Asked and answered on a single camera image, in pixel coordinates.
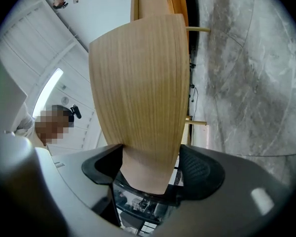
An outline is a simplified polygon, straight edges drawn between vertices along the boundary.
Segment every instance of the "black plastic part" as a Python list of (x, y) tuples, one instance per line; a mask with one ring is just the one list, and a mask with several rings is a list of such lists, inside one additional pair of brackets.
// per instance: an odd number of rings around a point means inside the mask
[(83, 173), (96, 184), (108, 185), (109, 196), (99, 201), (92, 210), (110, 223), (120, 227), (115, 206), (112, 183), (123, 163), (123, 145), (119, 144), (111, 150), (87, 159), (81, 166)]
[(186, 145), (180, 147), (179, 169), (184, 179), (182, 200), (207, 198), (222, 185), (225, 178), (220, 163)]
[(107, 200), (104, 201), (100, 201), (99, 203), (97, 203), (97, 206), (101, 206), (101, 204), (105, 207), (104, 210), (101, 213), (98, 213), (102, 218), (104, 218), (105, 220), (109, 221), (110, 223), (112, 223), (113, 225), (116, 225), (117, 227), (120, 227), (120, 220), (119, 220), (119, 216), (118, 216), (118, 212), (116, 209), (116, 203), (115, 203), (115, 199), (114, 199), (114, 195), (113, 195), (113, 187), (112, 184), (109, 185), (110, 190), (111, 190), (111, 199), (109, 201), (109, 203), (107, 203)]
[(132, 227), (140, 230), (145, 224), (144, 220), (140, 220), (125, 212), (121, 212), (120, 218), (125, 227)]
[[(199, 25), (199, 6), (198, 0), (185, 0), (187, 7), (187, 17), (189, 26), (200, 26)], [(191, 57), (191, 62), (196, 63), (196, 55), (198, 49), (200, 32), (189, 31), (188, 32), (188, 49)]]
[(63, 5), (59, 5), (59, 6), (53, 5), (53, 8), (56, 9), (56, 10), (58, 10), (58, 9), (65, 9), (67, 6), (68, 6), (68, 3), (67, 2), (64, 2)]
[(72, 113), (76, 115), (76, 117), (77, 117), (78, 119), (81, 118), (81, 113), (80, 113), (80, 110), (79, 110), (79, 108), (78, 108), (77, 105), (72, 105), (72, 106), (70, 107), (70, 109), (71, 109)]
[(137, 219), (140, 219), (140, 220), (143, 220), (143, 221), (146, 221), (148, 223), (155, 224), (155, 225), (160, 225), (160, 222), (159, 221), (156, 221), (156, 220), (153, 220), (153, 219), (149, 219), (146, 216), (144, 216), (144, 214), (143, 215), (139, 215), (138, 213), (134, 213), (134, 212), (132, 212), (130, 210), (125, 210), (125, 208), (123, 208), (122, 206), (119, 206), (118, 204), (116, 205), (116, 207), (118, 209), (120, 209), (121, 211), (123, 211), (123, 212), (131, 215), (134, 218), (137, 218)]
[(131, 192), (132, 194), (135, 194), (142, 198), (149, 199), (153, 202), (166, 204), (170, 206), (179, 206), (181, 202), (180, 200), (178, 200), (177, 194), (182, 193), (183, 186), (176, 186), (176, 185), (169, 184), (164, 194), (162, 195), (150, 194), (150, 193), (136, 190), (133, 187), (131, 187), (121, 172), (117, 174), (114, 184), (120, 186), (126, 191)]
[(123, 164), (123, 145), (89, 158), (82, 164), (83, 173), (96, 184), (113, 183)]

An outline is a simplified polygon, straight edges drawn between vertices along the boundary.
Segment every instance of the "chair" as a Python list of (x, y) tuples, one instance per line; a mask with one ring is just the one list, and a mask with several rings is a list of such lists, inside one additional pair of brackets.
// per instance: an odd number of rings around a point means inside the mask
[[(131, 0), (130, 21), (141, 18), (171, 14), (167, 0)], [(210, 32), (204, 27), (186, 27), (187, 31)]]
[(145, 17), (104, 34), (90, 44), (89, 70), (104, 137), (124, 145), (122, 174), (134, 189), (163, 194), (187, 112), (183, 16)]

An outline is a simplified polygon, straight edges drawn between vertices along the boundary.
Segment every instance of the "white wall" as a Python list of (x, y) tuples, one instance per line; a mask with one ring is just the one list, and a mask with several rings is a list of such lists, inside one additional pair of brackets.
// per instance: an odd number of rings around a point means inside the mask
[(131, 0), (66, 0), (68, 6), (57, 10), (58, 16), (78, 34), (88, 50), (89, 43), (116, 27), (129, 23)]
[(66, 107), (78, 105), (82, 118), (75, 118), (74, 129), (49, 145), (49, 150), (57, 155), (96, 147), (101, 128), (92, 98), (88, 53), (45, 0), (17, 2), (0, 29), (0, 60), (27, 94), (30, 114), (51, 75), (61, 68), (64, 74), (46, 104), (62, 104), (67, 97)]
[(108, 144), (107, 144), (107, 141), (104, 138), (104, 134), (101, 132), (100, 137), (99, 137), (97, 148), (105, 147), (107, 145)]

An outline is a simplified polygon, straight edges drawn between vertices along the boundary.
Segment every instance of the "black cable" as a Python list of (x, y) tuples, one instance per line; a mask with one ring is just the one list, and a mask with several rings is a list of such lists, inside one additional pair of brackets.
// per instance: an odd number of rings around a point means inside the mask
[[(194, 88), (193, 97), (192, 97), (192, 102), (194, 102), (194, 94), (195, 94), (195, 91), (196, 91), (196, 93), (197, 93), (197, 97), (196, 97), (196, 103), (195, 103), (195, 111), (194, 111), (194, 115), (193, 115), (192, 120), (195, 119), (195, 113), (196, 113), (196, 108), (197, 108), (197, 100), (198, 100), (198, 90), (197, 90), (196, 87)], [(194, 144), (194, 125), (193, 125), (193, 127), (192, 127), (192, 146), (193, 146), (193, 144)]]

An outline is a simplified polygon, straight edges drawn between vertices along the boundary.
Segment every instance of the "ceiling light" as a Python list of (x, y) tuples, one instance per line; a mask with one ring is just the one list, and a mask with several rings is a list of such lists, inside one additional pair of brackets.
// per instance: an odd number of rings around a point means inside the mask
[(36, 105), (34, 107), (34, 111), (33, 111), (33, 118), (36, 118), (37, 116), (40, 115), (40, 112), (44, 109), (47, 99), (51, 93), (51, 91), (53, 90), (53, 88), (55, 87), (56, 83), (58, 82), (59, 78), (62, 76), (64, 72), (58, 68), (56, 69), (56, 71), (53, 73), (53, 75), (51, 76), (51, 78), (48, 80), (48, 82), (46, 83), (44, 89), (41, 91), (38, 100), (36, 102)]

